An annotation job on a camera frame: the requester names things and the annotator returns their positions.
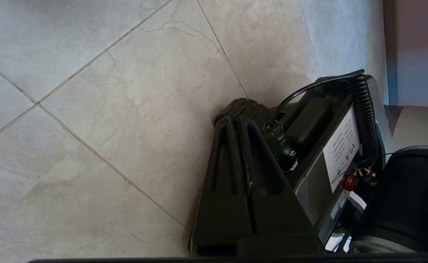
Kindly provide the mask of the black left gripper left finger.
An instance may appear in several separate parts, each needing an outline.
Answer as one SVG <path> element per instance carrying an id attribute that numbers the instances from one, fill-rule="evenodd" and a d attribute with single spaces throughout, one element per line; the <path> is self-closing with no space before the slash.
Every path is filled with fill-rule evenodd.
<path id="1" fill-rule="evenodd" d="M 190 235 L 191 256 L 236 256 L 239 239 L 252 235 L 244 169 L 234 122 L 216 123 L 205 180 Z"/>

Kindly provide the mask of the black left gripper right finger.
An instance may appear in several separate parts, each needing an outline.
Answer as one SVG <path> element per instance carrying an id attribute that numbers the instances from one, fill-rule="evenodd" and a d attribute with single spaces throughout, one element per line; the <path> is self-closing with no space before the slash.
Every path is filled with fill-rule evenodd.
<path id="1" fill-rule="evenodd" d="M 323 245 L 257 125 L 238 118 L 252 235 L 239 256 L 322 256 Z"/>

